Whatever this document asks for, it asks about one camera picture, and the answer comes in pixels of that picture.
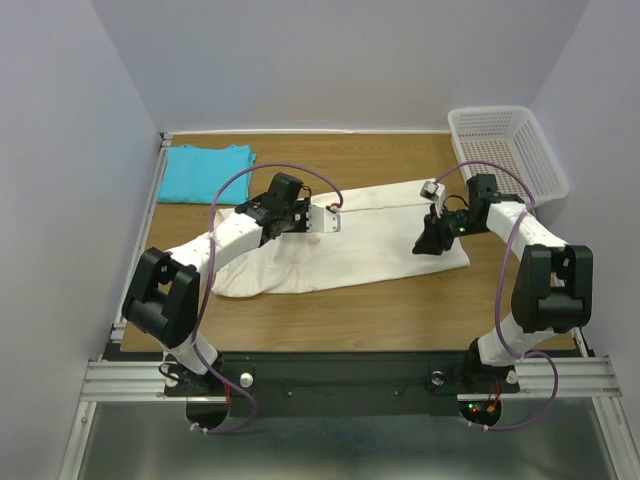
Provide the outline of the white t shirt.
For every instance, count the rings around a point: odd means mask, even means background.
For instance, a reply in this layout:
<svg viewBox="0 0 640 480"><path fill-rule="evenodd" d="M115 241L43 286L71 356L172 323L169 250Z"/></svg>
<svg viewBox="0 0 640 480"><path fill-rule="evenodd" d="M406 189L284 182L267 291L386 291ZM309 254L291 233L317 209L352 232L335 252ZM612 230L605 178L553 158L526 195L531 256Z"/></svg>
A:
<svg viewBox="0 0 640 480"><path fill-rule="evenodd" d="M212 291L248 298L301 294L466 268L459 242L441 255L415 254L430 203L421 181L346 190L339 231L284 233L232 258L216 243Z"/></svg>

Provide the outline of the white plastic basket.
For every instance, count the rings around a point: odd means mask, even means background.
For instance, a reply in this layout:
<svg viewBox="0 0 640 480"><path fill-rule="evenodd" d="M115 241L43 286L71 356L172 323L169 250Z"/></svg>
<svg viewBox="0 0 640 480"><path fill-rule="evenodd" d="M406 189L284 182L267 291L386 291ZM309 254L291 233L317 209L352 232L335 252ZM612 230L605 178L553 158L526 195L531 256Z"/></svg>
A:
<svg viewBox="0 0 640 480"><path fill-rule="evenodd" d="M496 176L502 193L526 197L527 185L535 204L560 200L569 184L533 113L522 106L485 106L448 113L451 143L462 177Z"/></svg>

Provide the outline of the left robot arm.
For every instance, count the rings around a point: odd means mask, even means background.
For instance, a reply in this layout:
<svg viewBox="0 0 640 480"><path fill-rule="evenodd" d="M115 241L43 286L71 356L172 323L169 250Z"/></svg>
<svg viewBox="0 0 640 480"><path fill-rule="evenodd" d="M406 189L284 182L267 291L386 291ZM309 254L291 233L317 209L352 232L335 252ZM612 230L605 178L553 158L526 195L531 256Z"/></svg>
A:
<svg viewBox="0 0 640 480"><path fill-rule="evenodd" d="M283 233L306 229L310 198L300 198L304 182L276 174L268 190L247 201L211 231L163 251L152 247L138 260L122 305L122 317L153 337L188 369L188 382L199 393L215 392L223 371L218 352L198 332L204 301L214 275L242 255Z"/></svg>

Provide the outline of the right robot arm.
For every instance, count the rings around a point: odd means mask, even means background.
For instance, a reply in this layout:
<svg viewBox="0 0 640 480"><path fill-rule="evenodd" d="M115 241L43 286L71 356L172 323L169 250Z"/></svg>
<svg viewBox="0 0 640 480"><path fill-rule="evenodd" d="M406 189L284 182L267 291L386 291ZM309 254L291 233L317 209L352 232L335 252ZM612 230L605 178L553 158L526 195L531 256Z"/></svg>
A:
<svg viewBox="0 0 640 480"><path fill-rule="evenodd" d="M431 205L413 252L441 255L460 237L494 233L505 241L505 255L517 257L509 313L494 311L494 329L471 343L460 366L463 384L482 390L505 377L515 361L531 355L540 343L589 322L593 253L552 234L530 204L499 191L494 175L477 174L466 188L466 207L450 210L444 186L435 180L424 183L421 195Z"/></svg>

